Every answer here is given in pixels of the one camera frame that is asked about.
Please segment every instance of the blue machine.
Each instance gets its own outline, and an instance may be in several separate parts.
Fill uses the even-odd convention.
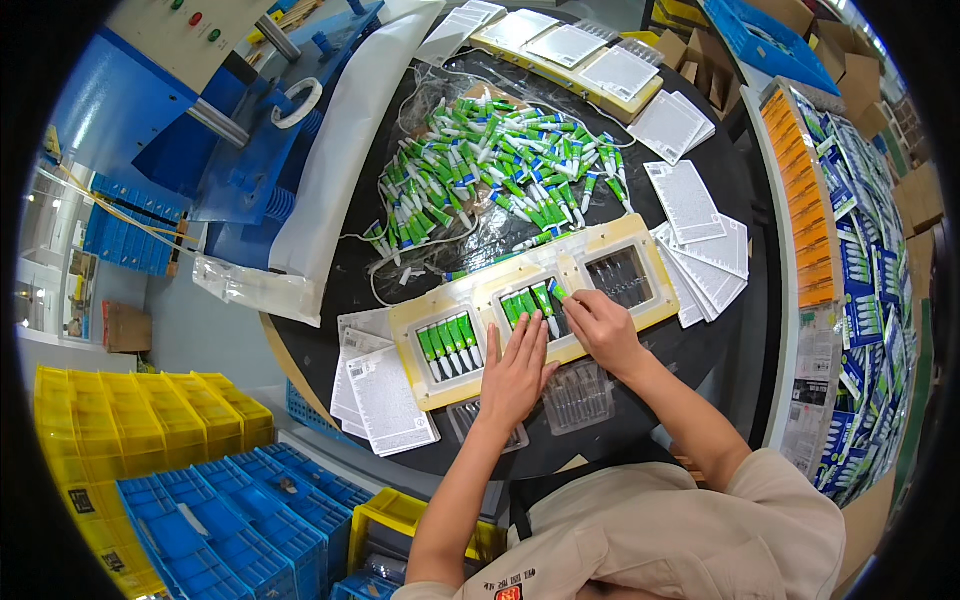
[[[209,222],[204,253],[266,270],[323,122],[328,85],[380,26],[382,1],[349,3],[350,11],[308,21],[288,37],[264,15],[270,0],[240,8],[126,0],[87,46],[54,109],[62,154]],[[254,21],[278,50],[259,73],[230,54]],[[310,86],[293,98],[287,91],[308,78],[326,87],[319,108],[281,129],[275,108],[281,118],[301,108]]]

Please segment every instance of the blue bin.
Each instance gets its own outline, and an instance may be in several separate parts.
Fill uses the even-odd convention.
[[[209,534],[206,543],[257,600],[297,598],[293,563],[247,526],[190,468],[155,475],[178,504],[184,504]]]
[[[371,571],[357,571],[333,585],[330,600],[388,600],[399,588]]]
[[[117,481],[147,557],[175,598],[252,600],[251,591],[210,550],[154,477]]]
[[[234,463],[222,460],[192,467],[207,484],[283,556],[294,563],[297,597],[315,600],[328,588],[326,535],[264,493]]]
[[[747,64],[768,75],[782,75],[835,96],[840,95],[833,78],[804,39],[766,12],[742,0],[706,0],[704,10],[730,44],[733,53]],[[782,44],[786,51],[753,34],[750,28],[762,30]]]
[[[326,572],[333,582],[347,575],[347,552],[353,512],[320,492],[293,469],[287,468],[263,452],[231,456],[260,489],[279,500],[326,535],[328,540]]]
[[[337,477],[328,470],[300,454],[289,444],[283,442],[273,445],[264,445],[258,448],[281,465],[292,468],[304,479],[313,484],[313,487],[330,496],[340,504],[353,510],[361,504],[367,504],[373,494],[356,486],[346,479]]]

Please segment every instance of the right hand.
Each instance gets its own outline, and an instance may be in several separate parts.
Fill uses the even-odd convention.
[[[577,290],[563,304],[570,329],[597,364],[621,380],[640,369],[649,351],[626,308],[599,290]]]

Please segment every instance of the pipe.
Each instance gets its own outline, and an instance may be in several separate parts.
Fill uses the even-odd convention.
[[[276,50],[289,62],[296,62],[300,58],[300,54],[302,54],[300,48],[294,45],[294,42],[283,33],[280,26],[268,14],[264,14],[256,20],[256,28],[270,43],[274,44]]]
[[[186,112],[237,148],[243,148],[250,142],[250,134],[246,130],[203,98],[198,98],[197,104]]]

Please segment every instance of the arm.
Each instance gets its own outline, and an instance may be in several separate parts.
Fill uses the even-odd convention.
[[[464,555],[493,467],[510,434],[530,415],[547,379],[560,366],[543,365],[547,324],[539,310],[532,320],[523,313],[502,359],[497,339],[496,327],[491,324],[480,416],[420,520],[410,549],[407,584],[463,585]]]
[[[723,492],[751,454],[727,418],[640,345],[630,313],[603,292],[574,293],[564,299],[564,312],[597,363],[643,398],[710,487]]]

